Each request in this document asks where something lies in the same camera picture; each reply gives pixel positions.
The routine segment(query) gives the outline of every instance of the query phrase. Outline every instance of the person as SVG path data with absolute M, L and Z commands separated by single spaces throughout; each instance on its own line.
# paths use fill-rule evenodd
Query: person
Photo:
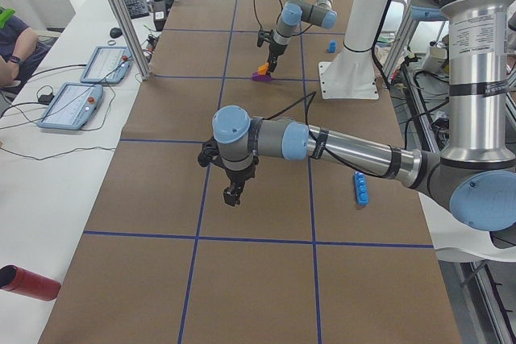
M 0 91 L 18 94 L 49 50 L 22 19 L 11 16 L 0 28 Z

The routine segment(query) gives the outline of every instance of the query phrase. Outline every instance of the keyboard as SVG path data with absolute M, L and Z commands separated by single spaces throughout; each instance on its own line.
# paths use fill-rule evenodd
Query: keyboard
M 131 19 L 148 16 L 147 0 L 123 0 Z

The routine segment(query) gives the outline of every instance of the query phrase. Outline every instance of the red cylinder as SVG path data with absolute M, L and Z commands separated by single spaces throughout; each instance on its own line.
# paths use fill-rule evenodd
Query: red cylinder
M 57 297 L 60 288 L 59 282 L 15 265 L 8 265 L 0 269 L 1 290 L 50 301 Z

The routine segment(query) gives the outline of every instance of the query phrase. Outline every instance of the computer mouse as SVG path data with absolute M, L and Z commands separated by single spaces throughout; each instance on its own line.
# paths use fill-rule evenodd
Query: computer mouse
M 113 38 L 113 39 L 116 39 L 119 36 L 122 36 L 122 30 L 120 30 L 120 28 L 118 28 L 118 27 L 113 27 L 110 30 L 110 37 Z

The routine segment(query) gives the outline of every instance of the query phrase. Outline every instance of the robot label sticker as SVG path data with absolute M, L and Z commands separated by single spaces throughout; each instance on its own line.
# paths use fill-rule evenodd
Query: robot label sticker
M 497 12 L 450 23 L 450 59 L 506 52 L 506 14 Z

